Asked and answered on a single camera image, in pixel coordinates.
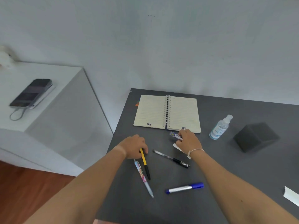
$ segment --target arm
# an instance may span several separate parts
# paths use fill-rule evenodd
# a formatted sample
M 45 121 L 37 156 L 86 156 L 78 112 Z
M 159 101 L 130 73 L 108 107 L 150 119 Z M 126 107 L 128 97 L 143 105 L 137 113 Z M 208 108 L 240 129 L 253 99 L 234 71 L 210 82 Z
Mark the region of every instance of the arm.
M 181 130 L 183 141 L 177 146 L 186 154 L 202 148 L 190 130 Z M 299 221 L 251 184 L 228 172 L 203 150 L 195 150 L 190 157 L 200 167 L 212 193 L 229 223 L 288 223 Z
M 124 139 L 60 190 L 24 224 L 92 223 L 119 166 L 125 158 L 141 158 L 140 148 L 148 153 L 145 140 L 139 135 Z

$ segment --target spiral notebook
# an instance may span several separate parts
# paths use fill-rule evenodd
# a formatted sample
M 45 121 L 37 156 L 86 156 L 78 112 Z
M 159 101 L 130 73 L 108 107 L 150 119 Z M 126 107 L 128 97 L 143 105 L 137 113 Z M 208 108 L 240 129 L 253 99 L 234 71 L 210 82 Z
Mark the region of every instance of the spiral notebook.
M 141 95 L 134 126 L 200 133 L 195 98 Z

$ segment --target black foam block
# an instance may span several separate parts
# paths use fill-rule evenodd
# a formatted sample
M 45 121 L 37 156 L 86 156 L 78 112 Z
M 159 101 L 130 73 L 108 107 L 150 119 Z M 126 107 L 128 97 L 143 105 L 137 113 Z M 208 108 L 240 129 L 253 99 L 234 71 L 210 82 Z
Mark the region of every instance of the black foam block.
M 248 124 L 234 136 L 243 152 L 259 150 L 278 139 L 279 136 L 266 123 Z

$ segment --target cabinet top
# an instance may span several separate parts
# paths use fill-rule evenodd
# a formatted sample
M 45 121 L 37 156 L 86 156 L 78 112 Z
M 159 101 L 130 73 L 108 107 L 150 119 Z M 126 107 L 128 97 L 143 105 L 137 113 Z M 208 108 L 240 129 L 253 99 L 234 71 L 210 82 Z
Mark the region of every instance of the cabinet top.
M 24 132 L 80 71 L 83 68 L 21 62 L 10 70 L 0 67 L 0 129 Z M 11 121 L 9 115 L 14 109 L 9 104 L 34 79 L 51 79 L 56 88 L 37 107 L 28 109 L 20 120 Z

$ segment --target yellow pen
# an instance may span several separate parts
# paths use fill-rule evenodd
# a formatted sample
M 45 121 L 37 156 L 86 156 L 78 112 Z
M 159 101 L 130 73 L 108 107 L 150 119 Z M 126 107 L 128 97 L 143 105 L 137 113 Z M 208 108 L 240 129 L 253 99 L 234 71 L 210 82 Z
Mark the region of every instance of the yellow pen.
M 141 153 L 141 155 L 142 155 L 142 160 L 143 160 L 143 164 L 144 164 L 145 172 L 147 173 L 147 177 L 148 177 L 149 180 L 150 180 L 150 172 L 149 172 L 149 169 L 148 169 L 148 167 L 147 167 L 147 162 L 145 161 L 145 157 L 144 157 L 142 148 L 140 149 L 140 153 Z

